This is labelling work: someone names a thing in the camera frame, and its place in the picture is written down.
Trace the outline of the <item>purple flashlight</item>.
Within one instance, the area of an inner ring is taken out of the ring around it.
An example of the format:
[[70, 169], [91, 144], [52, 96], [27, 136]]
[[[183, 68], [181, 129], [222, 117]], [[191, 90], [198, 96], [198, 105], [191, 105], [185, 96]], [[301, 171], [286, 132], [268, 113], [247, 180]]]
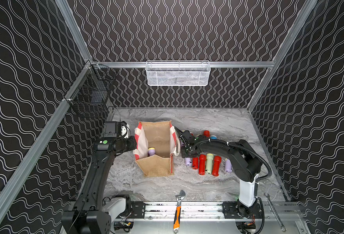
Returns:
[[225, 172], [226, 173], [231, 173], [232, 172], [232, 164], [229, 159], [225, 160]]
[[191, 158], [185, 158], [185, 165], [188, 167], [192, 167], [192, 160]]
[[148, 156], [154, 156], [156, 154], [155, 148], [151, 147], [148, 149]]

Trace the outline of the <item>jute and red tote bag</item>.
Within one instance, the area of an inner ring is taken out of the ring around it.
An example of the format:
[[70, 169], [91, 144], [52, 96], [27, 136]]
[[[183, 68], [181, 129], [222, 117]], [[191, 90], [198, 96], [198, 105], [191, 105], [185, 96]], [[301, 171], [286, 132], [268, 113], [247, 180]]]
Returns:
[[[180, 143], [171, 121], [140, 121], [135, 129], [137, 147], [134, 150], [136, 164], [145, 177], [174, 175], [174, 157], [180, 153]], [[148, 156], [148, 149], [156, 154]]]

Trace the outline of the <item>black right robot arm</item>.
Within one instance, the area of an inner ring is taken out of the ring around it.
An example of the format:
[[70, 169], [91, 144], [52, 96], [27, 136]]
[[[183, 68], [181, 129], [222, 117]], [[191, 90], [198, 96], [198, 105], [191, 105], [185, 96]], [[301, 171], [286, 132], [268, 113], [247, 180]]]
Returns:
[[226, 158], [231, 162], [232, 170], [240, 180], [240, 195], [237, 200], [237, 214], [248, 218], [255, 215], [260, 202], [257, 196], [258, 184], [272, 176], [269, 163], [258, 155], [245, 140], [228, 142], [212, 139], [204, 135], [194, 136], [188, 130], [176, 129], [183, 158], [197, 158], [201, 154]]

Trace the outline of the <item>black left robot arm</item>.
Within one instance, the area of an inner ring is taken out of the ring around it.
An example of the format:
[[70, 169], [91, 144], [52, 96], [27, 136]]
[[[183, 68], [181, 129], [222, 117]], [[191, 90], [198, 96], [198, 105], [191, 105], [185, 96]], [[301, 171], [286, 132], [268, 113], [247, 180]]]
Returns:
[[73, 205], [62, 216], [63, 227], [68, 234], [113, 234], [112, 222], [117, 217], [103, 211], [103, 193], [111, 166], [117, 156], [135, 150], [136, 139], [129, 125], [108, 121], [104, 133], [96, 139], [92, 149], [92, 161], [82, 190]]

